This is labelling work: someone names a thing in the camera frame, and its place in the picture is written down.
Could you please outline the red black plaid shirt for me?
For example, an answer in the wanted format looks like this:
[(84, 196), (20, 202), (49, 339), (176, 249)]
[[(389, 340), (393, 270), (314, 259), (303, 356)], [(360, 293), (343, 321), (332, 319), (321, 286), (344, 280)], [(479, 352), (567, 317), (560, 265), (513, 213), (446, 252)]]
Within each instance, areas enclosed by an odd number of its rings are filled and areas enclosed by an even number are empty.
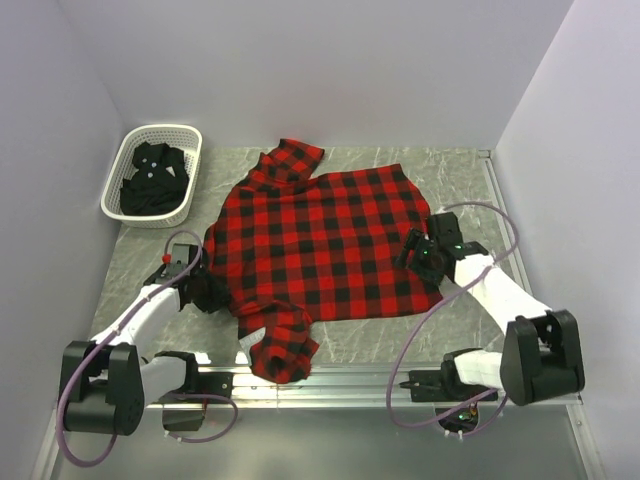
[(277, 384), (310, 374), (314, 323), (419, 314), (440, 300), (394, 264), (430, 213), (402, 167), (318, 174), (323, 157), (282, 140), (232, 188), (204, 236), (251, 371)]

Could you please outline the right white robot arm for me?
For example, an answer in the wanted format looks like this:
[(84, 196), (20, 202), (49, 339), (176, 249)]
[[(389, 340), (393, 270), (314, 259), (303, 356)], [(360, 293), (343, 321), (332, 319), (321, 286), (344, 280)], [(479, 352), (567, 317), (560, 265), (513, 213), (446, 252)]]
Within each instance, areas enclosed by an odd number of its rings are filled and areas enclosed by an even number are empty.
[(500, 352), (472, 347), (445, 355), (429, 390), (448, 401), (496, 390), (525, 406), (584, 389), (576, 318), (536, 300), (479, 243), (463, 241), (458, 232), (430, 239), (411, 229), (394, 264), (416, 274), (433, 291), (444, 279), (451, 280), (504, 335)]

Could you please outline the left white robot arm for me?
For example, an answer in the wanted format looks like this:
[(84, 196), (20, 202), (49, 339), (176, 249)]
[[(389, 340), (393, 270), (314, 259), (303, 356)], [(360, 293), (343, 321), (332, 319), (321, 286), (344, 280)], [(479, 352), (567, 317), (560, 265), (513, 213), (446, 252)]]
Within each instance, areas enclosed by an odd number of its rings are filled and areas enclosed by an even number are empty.
[(188, 304), (199, 288), (213, 283), (184, 264), (162, 266), (144, 283), (134, 303), (106, 330), (64, 350), (57, 434), (66, 432), (129, 436), (145, 408), (162, 399), (232, 406), (228, 373), (212, 380), (199, 370), (196, 355), (163, 351), (141, 360), (139, 347)]

